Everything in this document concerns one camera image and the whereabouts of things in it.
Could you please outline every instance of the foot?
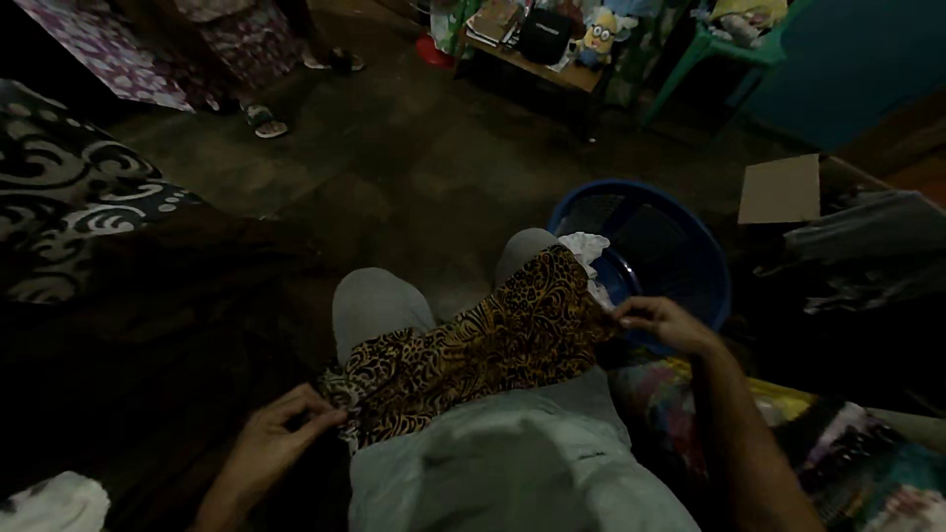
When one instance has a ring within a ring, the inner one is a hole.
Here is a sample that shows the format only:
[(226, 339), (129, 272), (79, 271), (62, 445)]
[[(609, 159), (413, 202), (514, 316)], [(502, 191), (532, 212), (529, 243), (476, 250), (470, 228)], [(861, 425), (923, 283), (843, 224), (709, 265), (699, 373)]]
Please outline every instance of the foot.
[(265, 105), (248, 105), (242, 109), (246, 122), (259, 138), (275, 138), (289, 131), (289, 126), (276, 120)]
[(364, 68), (364, 61), (360, 57), (346, 52), (341, 48), (333, 48), (330, 54), (330, 57), (319, 61), (316, 59), (315, 55), (312, 54), (311, 47), (306, 45), (302, 52), (302, 63), (313, 70), (328, 70), (332, 68), (341, 72), (358, 72)]

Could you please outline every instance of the blue bucket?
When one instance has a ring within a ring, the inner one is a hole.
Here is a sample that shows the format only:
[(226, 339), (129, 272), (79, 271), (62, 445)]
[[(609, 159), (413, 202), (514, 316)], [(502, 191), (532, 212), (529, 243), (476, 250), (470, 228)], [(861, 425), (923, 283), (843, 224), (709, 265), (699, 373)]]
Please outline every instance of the blue bucket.
[[(709, 229), (686, 207), (654, 186), (608, 179), (574, 189), (552, 212), (548, 230), (607, 237), (611, 245), (591, 263), (615, 305), (631, 295), (663, 295), (719, 330), (729, 317), (726, 256)], [(670, 354), (650, 334), (628, 340)]]

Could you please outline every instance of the slipper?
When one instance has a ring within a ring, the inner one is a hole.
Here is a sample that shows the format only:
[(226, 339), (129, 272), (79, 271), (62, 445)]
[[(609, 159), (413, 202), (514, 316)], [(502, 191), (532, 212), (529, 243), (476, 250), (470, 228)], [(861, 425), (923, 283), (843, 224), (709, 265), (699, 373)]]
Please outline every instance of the slipper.
[(332, 55), (328, 58), (328, 64), (320, 63), (319, 60), (315, 59), (310, 53), (303, 56), (302, 63), (312, 70), (328, 70), (331, 68), (336, 72), (342, 73), (358, 72), (364, 68), (364, 61), (360, 57), (341, 48), (334, 48), (332, 50)]
[[(270, 109), (265, 105), (250, 105), (243, 109), (243, 115), (246, 116), (246, 123), (250, 124), (250, 127), (254, 129), (253, 133), (256, 133), (259, 138), (275, 138), (289, 132), (289, 126), (276, 120)], [(277, 127), (271, 133), (259, 131), (266, 124), (279, 124), (282, 127)]]

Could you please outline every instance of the leopard print fabric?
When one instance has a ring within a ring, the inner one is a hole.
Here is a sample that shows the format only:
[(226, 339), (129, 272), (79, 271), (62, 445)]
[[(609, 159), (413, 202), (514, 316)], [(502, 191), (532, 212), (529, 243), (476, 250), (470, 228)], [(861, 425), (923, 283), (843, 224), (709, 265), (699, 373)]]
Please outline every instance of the leopard print fabric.
[(595, 364), (594, 345), (619, 331), (591, 299), (571, 251), (554, 245), (449, 323), (355, 347), (319, 387), (348, 409), (342, 439), (354, 452), (419, 431), (458, 404), (577, 377)]

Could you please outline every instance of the minion plush toy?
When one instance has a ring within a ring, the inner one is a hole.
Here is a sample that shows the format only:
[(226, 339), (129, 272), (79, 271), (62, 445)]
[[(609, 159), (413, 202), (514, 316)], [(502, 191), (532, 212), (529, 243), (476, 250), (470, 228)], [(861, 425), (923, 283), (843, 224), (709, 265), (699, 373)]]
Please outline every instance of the minion plush toy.
[(619, 17), (605, 7), (593, 9), (585, 18), (585, 37), (572, 42), (578, 62), (595, 69), (611, 64), (611, 46), (630, 37), (637, 24), (635, 17)]

